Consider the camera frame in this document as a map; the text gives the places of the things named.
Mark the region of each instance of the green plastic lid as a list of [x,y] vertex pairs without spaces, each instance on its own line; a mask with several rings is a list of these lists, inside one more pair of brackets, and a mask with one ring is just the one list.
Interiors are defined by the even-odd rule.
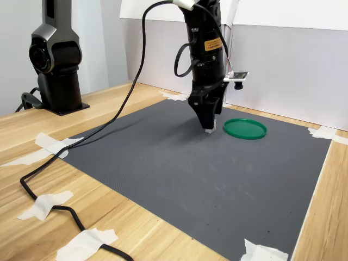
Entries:
[[266,136],[267,128],[260,122],[250,119],[231,119],[225,122],[226,133],[239,139],[257,140]]

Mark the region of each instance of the masking tape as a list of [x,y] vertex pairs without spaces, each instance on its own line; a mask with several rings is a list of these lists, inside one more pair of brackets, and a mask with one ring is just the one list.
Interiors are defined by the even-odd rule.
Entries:
[[167,97],[168,100],[173,101],[186,101],[189,95],[186,94],[167,94],[166,92],[160,91],[160,93],[163,95],[163,97]]
[[329,128],[326,126],[321,126],[319,129],[308,128],[308,130],[309,130],[309,133],[314,138],[333,140],[335,142],[348,145],[348,139],[336,135],[336,131],[337,131],[336,129]]
[[44,220],[53,206],[65,203],[72,196],[73,193],[71,191],[64,191],[59,194],[46,194],[38,196],[38,198],[35,200],[34,205],[17,218],[25,220],[36,216],[39,220]]
[[103,244],[110,245],[118,239],[113,229],[83,230],[57,252],[56,261],[83,261],[95,254]]
[[275,248],[262,245],[255,245],[244,239],[246,253],[240,261],[287,261],[288,254],[283,253]]
[[[39,133],[36,137],[35,144],[42,147],[42,149],[35,151],[31,154],[28,154],[26,156],[23,156],[19,159],[15,159],[4,165],[1,165],[0,167],[13,166],[13,165],[19,165],[19,164],[30,165],[32,163],[35,163],[37,161],[47,158],[51,154],[56,154],[65,146],[74,144],[75,142],[82,139],[83,137],[79,139],[64,139],[62,141],[58,141],[44,133]],[[68,151],[64,151],[59,156],[59,158],[64,159],[67,155],[68,155]]]

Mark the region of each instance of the wooden table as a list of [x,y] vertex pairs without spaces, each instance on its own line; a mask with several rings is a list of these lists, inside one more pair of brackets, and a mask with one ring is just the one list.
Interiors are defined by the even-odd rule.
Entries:
[[[35,144],[40,132],[62,140],[105,123],[115,115],[129,88],[130,84],[124,84],[84,95],[83,102],[91,108],[63,117],[36,109],[0,117],[0,165],[40,149]],[[166,99],[160,90],[137,84],[121,116]],[[233,105],[230,108],[319,128],[312,123],[251,109]],[[347,132],[338,131],[337,134],[348,138]],[[293,260],[348,260],[347,148],[334,141],[331,143]],[[16,218],[33,204],[20,185],[20,178],[46,160],[32,165],[0,167],[0,260],[55,260],[57,250],[80,232],[68,212],[51,211],[45,221],[34,217],[28,220]],[[224,260],[195,239],[60,159],[28,184],[37,195],[72,191],[74,196],[65,205],[77,212],[84,226],[87,229],[114,229],[119,240],[112,245],[135,260]],[[120,258],[105,250],[99,250],[91,257],[91,260],[106,259]]]

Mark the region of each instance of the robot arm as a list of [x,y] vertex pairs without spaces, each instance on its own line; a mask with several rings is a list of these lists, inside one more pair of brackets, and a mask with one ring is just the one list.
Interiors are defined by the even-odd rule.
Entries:
[[[242,89],[247,73],[225,75],[223,49],[228,48],[221,34],[220,0],[174,0],[184,14],[189,42],[178,53],[175,62],[176,76],[186,76],[192,70],[192,92],[188,98],[204,129],[213,129],[215,114],[221,114],[223,96],[229,82]],[[190,47],[191,66],[177,74],[177,64],[183,48]]]
[[39,108],[65,115],[89,107],[81,102],[77,70],[82,52],[71,28],[71,0],[42,0],[42,25],[32,33],[29,57],[38,73]]

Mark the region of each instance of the rubber mat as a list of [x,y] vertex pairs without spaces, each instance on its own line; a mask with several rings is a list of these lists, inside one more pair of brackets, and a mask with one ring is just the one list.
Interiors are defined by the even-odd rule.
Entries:
[[[234,138],[222,129],[232,118],[268,133]],[[117,119],[64,160],[229,260],[240,260],[244,239],[290,260],[330,142],[227,108],[209,135],[187,102],[165,100]]]

